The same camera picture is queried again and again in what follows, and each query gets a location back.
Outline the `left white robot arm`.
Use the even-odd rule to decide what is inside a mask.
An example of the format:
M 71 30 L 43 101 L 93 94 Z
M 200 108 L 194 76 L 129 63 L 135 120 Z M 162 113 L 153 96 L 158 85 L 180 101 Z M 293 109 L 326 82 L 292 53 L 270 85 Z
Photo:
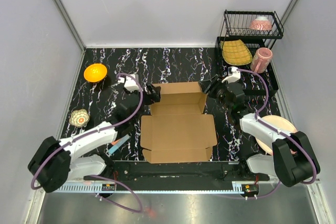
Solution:
M 33 175 L 31 188 L 52 193 L 68 180 L 94 175 L 109 179 L 113 175 L 112 165 L 97 154 L 86 154 L 112 142 L 115 143 L 112 150 L 116 151 L 130 138 L 144 107 L 160 102 L 160 92 L 161 87 L 147 84 L 144 89 L 129 92 L 114 113 L 99 125 L 73 137 L 44 139 L 27 166 Z

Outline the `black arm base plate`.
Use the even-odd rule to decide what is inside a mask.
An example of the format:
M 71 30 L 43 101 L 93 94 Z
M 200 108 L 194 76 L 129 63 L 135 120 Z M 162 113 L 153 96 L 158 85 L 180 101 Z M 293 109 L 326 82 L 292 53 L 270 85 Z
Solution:
M 230 190 L 232 182 L 266 182 L 269 176 L 244 171 L 237 162 L 150 164 L 113 161 L 100 176 L 116 179 L 134 191 Z

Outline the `brown cardboard box sheet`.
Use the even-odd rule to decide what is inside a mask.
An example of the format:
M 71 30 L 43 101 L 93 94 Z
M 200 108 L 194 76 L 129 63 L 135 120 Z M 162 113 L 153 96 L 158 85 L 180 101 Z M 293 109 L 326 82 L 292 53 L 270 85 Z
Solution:
M 158 83 L 161 100 L 141 117 L 140 145 L 151 164 L 209 161 L 217 145 L 214 117 L 197 82 Z

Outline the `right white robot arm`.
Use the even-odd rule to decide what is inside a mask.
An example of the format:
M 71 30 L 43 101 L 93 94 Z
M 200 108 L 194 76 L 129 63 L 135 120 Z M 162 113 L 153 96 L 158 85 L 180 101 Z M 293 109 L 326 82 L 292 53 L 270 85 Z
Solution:
M 272 155 L 255 154 L 238 167 L 239 176 L 250 180 L 256 174 L 276 176 L 282 184 L 312 184 L 320 166 L 307 135 L 290 132 L 265 121 L 245 104 L 245 93 L 238 82 L 215 76 L 199 81 L 201 91 L 218 100 L 227 110 L 228 121 L 243 132 L 263 141 Z

